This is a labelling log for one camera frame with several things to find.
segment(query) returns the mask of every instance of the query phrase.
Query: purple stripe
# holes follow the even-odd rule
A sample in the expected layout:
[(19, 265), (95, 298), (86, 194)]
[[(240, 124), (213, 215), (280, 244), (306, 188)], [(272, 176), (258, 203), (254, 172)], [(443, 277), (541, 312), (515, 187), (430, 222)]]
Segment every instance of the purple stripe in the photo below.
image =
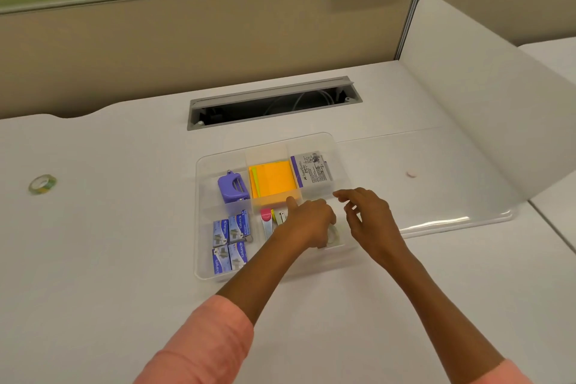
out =
[(300, 186), (300, 188), (302, 188), (303, 187), (302, 179), (300, 178), (300, 172), (298, 171), (298, 166), (296, 165), (296, 158), (294, 158), (294, 156), (291, 156), (290, 159), (292, 160), (292, 168), (294, 169), (294, 174), (296, 175), (298, 185)]

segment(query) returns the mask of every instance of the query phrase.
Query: forearm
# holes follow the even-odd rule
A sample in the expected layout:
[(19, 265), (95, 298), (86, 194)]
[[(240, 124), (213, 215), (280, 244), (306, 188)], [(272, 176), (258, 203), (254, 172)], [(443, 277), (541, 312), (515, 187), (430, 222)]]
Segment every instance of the forearm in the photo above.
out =
[(414, 306), (452, 384), (469, 384), (503, 362), (414, 256), (389, 271)]
[(217, 293), (234, 302), (255, 324), (278, 283), (305, 250), (290, 230), (278, 227), (270, 239)]

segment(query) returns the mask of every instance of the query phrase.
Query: person's right hand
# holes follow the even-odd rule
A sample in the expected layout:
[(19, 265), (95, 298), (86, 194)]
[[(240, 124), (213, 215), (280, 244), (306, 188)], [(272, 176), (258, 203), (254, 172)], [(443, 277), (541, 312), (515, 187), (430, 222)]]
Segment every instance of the person's right hand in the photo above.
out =
[(391, 271), (413, 258), (400, 235), (388, 203), (372, 190), (338, 190), (334, 196), (348, 202), (344, 211), (352, 237), (375, 262)]

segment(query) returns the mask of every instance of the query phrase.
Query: purple hole punch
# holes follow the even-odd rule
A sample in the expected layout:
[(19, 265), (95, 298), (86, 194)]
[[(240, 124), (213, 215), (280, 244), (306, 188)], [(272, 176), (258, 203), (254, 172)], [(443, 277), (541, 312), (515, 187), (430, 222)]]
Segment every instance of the purple hole punch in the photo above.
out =
[(218, 187), (225, 204), (250, 198), (240, 173), (234, 173), (232, 170), (228, 170), (226, 175), (218, 178)]

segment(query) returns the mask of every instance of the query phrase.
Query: person's left hand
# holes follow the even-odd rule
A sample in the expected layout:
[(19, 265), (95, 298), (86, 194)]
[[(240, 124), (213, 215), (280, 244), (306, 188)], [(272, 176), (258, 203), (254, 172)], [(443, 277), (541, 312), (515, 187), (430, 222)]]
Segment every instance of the person's left hand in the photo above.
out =
[(290, 239), (307, 248), (324, 248), (328, 243), (328, 226), (336, 223), (336, 215), (324, 199), (306, 201), (298, 205), (292, 196), (286, 199), (288, 217), (278, 229)]

